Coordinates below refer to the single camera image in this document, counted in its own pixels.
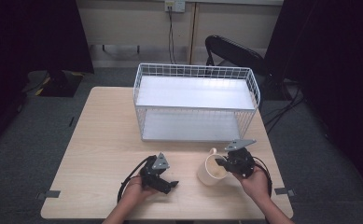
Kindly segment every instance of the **white mug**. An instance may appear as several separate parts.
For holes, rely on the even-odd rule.
[[[198,169],[198,178],[204,183],[204,185],[215,185],[228,174],[223,166],[216,163],[216,159],[225,161],[223,156],[216,154],[216,148],[213,147],[210,150],[210,155]]]

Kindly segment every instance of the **chair backrest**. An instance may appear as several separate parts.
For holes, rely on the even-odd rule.
[[[205,39],[208,53],[206,65],[215,65],[213,55],[233,63],[239,67],[249,67],[262,76],[269,75],[263,58],[253,51],[220,35],[210,35]]]

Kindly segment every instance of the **white wire basket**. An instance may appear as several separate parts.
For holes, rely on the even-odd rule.
[[[133,100],[143,141],[229,142],[244,137],[260,93],[250,68],[141,63]]]

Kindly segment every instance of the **office chair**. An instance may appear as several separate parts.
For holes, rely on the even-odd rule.
[[[262,108],[264,92],[271,83],[271,75],[264,65],[263,58],[252,49],[248,49],[220,35],[209,35],[205,39],[205,46],[208,53],[207,66],[215,66],[213,54],[224,59],[217,66],[224,65],[225,62],[232,63],[239,67],[249,67],[253,70],[257,81],[261,99],[258,108]]]

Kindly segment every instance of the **gray carpet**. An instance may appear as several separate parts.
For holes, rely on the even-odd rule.
[[[0,223],[101,223],[45,220],[40,216],[43,201],[35,196],[50,188],[91,88],[131,87],[135,72],[136,68],[98,68],[95,75],[83,78],[73,98],[38,97],[29,92],[22,111],[0,137]],[[44,75],[32,73],[26,89]],[[266,101],[261,114],[286,104]],[[327,140],[322,127],[302,103],[285,113],[269,134],[285,185],[297,194],[290,197],[292,219],[297,223],[363,223],[363,180]]]

